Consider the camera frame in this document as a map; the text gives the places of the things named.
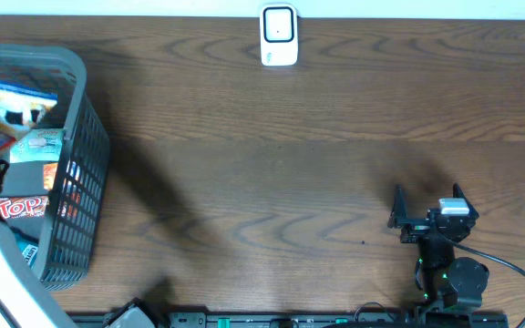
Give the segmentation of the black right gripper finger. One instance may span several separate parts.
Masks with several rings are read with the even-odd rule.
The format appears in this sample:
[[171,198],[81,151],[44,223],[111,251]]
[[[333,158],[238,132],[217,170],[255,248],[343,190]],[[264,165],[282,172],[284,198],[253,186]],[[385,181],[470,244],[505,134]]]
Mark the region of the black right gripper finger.
[[407,207],[400,185],[395,186],[394,202],[388,219],[387,227],[400,229],[407,221]]
[[461,199],[468,208],[468,215],[469,217],[472,217],[473,219],[479,218],[479,213],[474,208],[474,206],[469,202],[468,198],[465,196],[462,188],[457,184],[454,183],[452,186],[452,193],[454,199]]

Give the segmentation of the grey plastic mesh basket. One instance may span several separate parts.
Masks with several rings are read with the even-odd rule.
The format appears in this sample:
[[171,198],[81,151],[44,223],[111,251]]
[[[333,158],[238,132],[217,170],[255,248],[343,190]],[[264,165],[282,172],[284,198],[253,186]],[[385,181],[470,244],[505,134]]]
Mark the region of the grey plastic mesh basket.
[[42,121],[43,128],[62,128],[64,140],[33,267],[49,291],[86,277],[106,186],[110,143],[86,94],[87,77],[69,49],[0,44],[0,81],[58,97]]

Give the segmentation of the orange tissue packet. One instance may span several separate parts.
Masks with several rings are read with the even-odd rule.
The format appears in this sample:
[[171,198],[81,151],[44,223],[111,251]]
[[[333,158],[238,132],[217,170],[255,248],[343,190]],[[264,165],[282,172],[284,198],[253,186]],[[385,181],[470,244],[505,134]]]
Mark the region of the orange tissue packet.
[[45,190],[52,190],[54,187],[58,163],[47,163],[43,166],[43,187]]

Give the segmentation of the light teal snack packet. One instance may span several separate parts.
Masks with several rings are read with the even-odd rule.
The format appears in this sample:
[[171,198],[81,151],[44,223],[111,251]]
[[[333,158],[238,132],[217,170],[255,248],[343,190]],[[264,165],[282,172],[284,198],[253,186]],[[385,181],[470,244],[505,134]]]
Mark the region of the light teal snack packet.
[[33,129],[10,149],[10,162],[57,162],[63,148],[64,135],[62,128]]

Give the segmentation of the red Top chocolate bar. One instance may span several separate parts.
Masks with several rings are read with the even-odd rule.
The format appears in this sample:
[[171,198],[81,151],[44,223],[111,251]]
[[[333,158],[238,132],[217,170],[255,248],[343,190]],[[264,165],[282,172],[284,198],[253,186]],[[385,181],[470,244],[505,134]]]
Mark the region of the red Top chocolate bar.
[[0,198],[0,216],[5,220],[42,217],[47,196]]

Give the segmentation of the yellow snack chip bag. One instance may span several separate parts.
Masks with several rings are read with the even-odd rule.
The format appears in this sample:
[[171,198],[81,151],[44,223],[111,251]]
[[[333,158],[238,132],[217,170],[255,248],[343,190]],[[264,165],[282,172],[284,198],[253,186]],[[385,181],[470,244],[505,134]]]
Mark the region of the yellow snack chip bag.
[[0,81],[0,132],[20,139],[57,105],[58,95]]

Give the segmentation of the teal Listerine mouthwash bottle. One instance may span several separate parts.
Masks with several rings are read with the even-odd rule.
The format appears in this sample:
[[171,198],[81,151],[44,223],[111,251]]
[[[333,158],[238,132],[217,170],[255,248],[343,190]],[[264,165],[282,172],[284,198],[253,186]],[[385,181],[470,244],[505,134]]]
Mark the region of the teal Listerine mouthwash bottle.
[[38,242],[21,236],[16,236],[15,240],[26,264],[33,268],[39,250]]

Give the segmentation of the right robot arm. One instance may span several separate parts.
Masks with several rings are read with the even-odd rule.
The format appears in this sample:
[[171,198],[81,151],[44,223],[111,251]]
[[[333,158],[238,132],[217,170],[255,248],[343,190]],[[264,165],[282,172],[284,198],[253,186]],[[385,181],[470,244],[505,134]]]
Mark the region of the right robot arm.
[[408,216],[402,189],[397,186],[387,226],[399,229],[402,243],[415,243],[419,258],[415,268],[417,288],[425,301],[414,317],[433,323],[442,316],[469,317],[482,304],[489,269],[470,257],[456,257],[454,249],[466,239],[479,218],[458,184],[453,195],[442,198],[423,218]]

